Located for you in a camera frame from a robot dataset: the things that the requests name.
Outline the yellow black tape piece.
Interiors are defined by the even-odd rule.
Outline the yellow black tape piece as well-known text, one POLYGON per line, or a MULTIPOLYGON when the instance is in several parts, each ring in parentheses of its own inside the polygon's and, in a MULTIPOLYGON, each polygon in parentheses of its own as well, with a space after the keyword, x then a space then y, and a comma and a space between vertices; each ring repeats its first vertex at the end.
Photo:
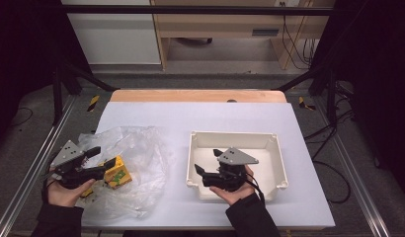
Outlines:
POLYGON ((88 106, 87 112, 93 112, 94 111, 99 99, 100 99, 99 95, 93 96, 93 98, 91 99, 90 104, 88 106))
POLYGON ((310 111, 316 111, 315 106, 309 106, 309 105, 305 104, 303 97, 298 98, 298 104, 299 104, 300 108, 307 109, 307 110, 310 110, 310 111))

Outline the person's left hand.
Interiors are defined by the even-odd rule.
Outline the person's left hand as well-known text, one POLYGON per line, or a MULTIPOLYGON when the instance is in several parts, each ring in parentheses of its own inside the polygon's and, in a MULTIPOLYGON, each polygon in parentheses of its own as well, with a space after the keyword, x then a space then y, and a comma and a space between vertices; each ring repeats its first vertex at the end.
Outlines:
POLYGON ((49 204, 73 207, 77 200, 89 190, 95 183, 94 179, 91 179, 76 189, 66 189, 56 180, 49 180, 46 183, 47 201, 49 204))

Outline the white cabinet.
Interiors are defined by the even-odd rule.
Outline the white cabinet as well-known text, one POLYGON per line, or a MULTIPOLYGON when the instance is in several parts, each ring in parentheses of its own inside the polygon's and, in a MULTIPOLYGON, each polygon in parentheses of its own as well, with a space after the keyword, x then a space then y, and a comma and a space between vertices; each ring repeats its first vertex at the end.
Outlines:
POLYGON ((151 14, 69 14, 90 64, 159 64, 151 14))

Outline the black curtain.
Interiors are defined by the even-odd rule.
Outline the black curtain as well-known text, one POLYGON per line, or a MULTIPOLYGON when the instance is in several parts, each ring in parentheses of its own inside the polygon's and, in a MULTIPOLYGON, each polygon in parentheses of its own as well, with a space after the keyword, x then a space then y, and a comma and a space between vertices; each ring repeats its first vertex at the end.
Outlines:
MULTIPOLYGON (((19 0, 0 0, 0 140, 15 116, 22 98, 51 84, 53 66, 41 55, 34 33, 17 16, 19 0)), ((55 43, 81 70, 92 73, 83 49, 66 14, 40 11, 55 43)))
POLYGON ((405 193, 405 0, 336 0, 313 64, 354 86, 354 109, 405 193))

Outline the black frame stand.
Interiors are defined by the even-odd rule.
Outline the black frame stand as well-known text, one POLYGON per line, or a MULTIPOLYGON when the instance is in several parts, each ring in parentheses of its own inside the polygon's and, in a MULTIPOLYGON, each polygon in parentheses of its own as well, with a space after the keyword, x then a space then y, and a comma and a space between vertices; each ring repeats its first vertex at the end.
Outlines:
POLYGON ((107 92, 114 92, 117 89, 116 87, 97 79, 91 73, 88 73, 70 63, 57 66, 52 72, 54 105, 53 125, 58 124, 63 117, 61 85, 66 87, 70 95, 79 95, 82 91, 82 87, 78 82, 78 78, 83 78, 107 92))
POLYGON ((335 96, 336 96, 336 74, 330 65, 326 63, 310 68, 305 73, 299 75, 295 79, 275 88, 275 91, 286 92, 290 88, 312 79, 313 82, 308 88, 311 96, 318 96, 324 90, 327 90, 326 99, 326 117, 329 122, 336 122, 335 96))

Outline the black horizontal frame bar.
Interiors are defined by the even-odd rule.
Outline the black horizontal frame bar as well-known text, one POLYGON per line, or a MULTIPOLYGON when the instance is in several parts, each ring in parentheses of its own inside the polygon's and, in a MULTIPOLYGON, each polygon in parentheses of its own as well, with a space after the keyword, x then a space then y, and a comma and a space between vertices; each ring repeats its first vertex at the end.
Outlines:
POLYGON ((126 5, 62 5, 65 13, 79 14, 184 14, 184 15, 274 15, 331 16, 332 8, 233 7, 233 6, 126 6, 126 5))

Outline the white table cover sheet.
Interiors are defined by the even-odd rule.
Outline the white table cover sheet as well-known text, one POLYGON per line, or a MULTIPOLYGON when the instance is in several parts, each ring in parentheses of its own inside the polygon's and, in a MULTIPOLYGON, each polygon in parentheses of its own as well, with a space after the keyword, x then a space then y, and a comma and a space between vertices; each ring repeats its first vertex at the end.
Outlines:
POLYGON ((124 103, 107 104, 99 131, 118 126, 156 126, 172 154, 165 191, 146 217, 82 224, 96 229, 226 230, 230 223, 221 199, 202 200, 186 184, 191 134, 273 133, 278 136, 288 181, 267 209, 281 229, 323 229, 334 218, 289 103, 124 103))

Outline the yellow drink carton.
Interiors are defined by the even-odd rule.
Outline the yellow drink carton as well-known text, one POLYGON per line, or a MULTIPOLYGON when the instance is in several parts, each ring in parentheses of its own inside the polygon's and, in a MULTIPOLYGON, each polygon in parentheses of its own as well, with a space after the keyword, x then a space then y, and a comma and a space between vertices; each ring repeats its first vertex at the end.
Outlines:
POLYGON ((114 158, 115 166, 106 171, 104 180, 113 190, 132 181, 132 177, 120 156, 114 158))

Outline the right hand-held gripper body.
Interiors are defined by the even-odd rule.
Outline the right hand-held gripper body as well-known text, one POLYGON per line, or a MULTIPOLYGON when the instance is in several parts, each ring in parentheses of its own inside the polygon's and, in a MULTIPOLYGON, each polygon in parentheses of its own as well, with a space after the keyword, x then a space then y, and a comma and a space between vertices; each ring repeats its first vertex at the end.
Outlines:
POLYGON ((259 160, 251 155, 230 147, 216 160, 219 167, 216 173, 206 172, 206 178, 202 179, 205 187, 218 187, 228 192, 238 190, 247 181, 246 165, 258 164, 259 160))

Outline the white plastic bin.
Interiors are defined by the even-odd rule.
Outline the white plastic bin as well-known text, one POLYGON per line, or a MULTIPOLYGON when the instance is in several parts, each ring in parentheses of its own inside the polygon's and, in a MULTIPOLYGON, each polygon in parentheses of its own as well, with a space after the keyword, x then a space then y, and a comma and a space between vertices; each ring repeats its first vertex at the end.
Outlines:
POLYGON ((279 139, 273 133, 239 132, 202 132, 191 134, 188 174, 186 184, 196 188, 200 199, 219 200, 219 197, 203 185, 203 178, 197 174, 198 164, 206 172, 216 173, 219 163, 213 149, 225 151, 237 148, 259 160, 258 164, 249 164, 255 172, 265 201, 272 201, 279 189, 286 189, 288 181, 285 173, 279 139))

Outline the wooden desk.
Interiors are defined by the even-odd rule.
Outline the wooden desk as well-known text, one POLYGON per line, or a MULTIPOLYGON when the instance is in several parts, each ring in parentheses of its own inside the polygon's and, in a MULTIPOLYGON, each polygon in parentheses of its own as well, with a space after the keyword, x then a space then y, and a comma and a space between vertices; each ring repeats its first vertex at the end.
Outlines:
MULTIPOLYGON (((331 8, 336 0, 150 0, 153 6, 238 6, 331 8)), ((326 16, 156 14, 162 39, 264 38, 271 41, 282 69, 298 56, 300 40, 319 40, 326 16)))

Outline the aluminium rail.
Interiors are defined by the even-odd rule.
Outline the aluminium rail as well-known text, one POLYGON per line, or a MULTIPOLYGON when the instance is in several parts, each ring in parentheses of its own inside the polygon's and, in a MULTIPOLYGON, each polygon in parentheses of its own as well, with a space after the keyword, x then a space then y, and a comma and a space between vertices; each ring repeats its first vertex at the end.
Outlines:
POLYGON ((16 221, 22 207, 24 206, 33 186, 35 185, 43 167, 46 164, 48 155, 53 148, 56 139, 62 131, 67 118, 73 109, 76 102, 76 96, 69 95, 63 107, 62 115, 57 122, 51 127, 45 141, 42 143, 40 150, 35 157, 30 169, 25 175, 23 181, 19 185, 17 191, 12 197, 4 214, 0 218, 0 237, 7 237, 13 224, 16 221))
POLYGON ((339 134, 333 136, 334 147, 337 150, 340 163, 351 182, 357 202, 362 209, 365 220, 374 237, 390 237, 386 224, 381 217, 370 193, 368 192, 363 179, 356 169, 351 156, 346 149, 339 134))

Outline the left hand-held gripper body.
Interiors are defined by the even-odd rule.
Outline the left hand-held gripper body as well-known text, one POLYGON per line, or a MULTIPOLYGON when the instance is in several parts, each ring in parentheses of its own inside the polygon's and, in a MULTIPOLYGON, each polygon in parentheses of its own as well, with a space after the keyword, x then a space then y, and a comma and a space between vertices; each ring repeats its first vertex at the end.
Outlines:
POLYGON ((76 189, 93 179, 92 172, 95 167, 83 167, 88 159, 84 156, 84 152, 74 142, 68 140, 51 161, 50 175, 66 189, 76 189))

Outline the clear printed plastic bag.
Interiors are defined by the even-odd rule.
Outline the clear printed plastic bag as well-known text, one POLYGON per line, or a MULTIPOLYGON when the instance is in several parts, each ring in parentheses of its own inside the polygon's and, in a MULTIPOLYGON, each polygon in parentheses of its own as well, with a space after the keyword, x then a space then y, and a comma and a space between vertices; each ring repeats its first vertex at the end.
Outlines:
POLYGON ((158 128, 121 126, 82 134, 79 146, 84 150, 101 147, 101 153, 84 164, 86 168, 101 166, 120 156, 132 177, 131 182, 115 190, 103 179, 84 193, 78 205, 84 209, 85 222, 142 218, 151 212, 164 193, 172 160, 158 128))

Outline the person's right hand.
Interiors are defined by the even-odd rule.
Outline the person's right hand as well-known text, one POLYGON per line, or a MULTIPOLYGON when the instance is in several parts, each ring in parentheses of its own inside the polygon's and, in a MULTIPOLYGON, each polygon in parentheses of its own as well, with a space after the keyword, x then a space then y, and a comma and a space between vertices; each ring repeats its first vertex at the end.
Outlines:
POLYGON ((217 196, 225 200, 229 205, 233 205, 238 200, 246 198, 255 192, 255 188, 248 183, 245 183, 234 192, 228 192, 218 187, 210 187, 209 189, 217 196))

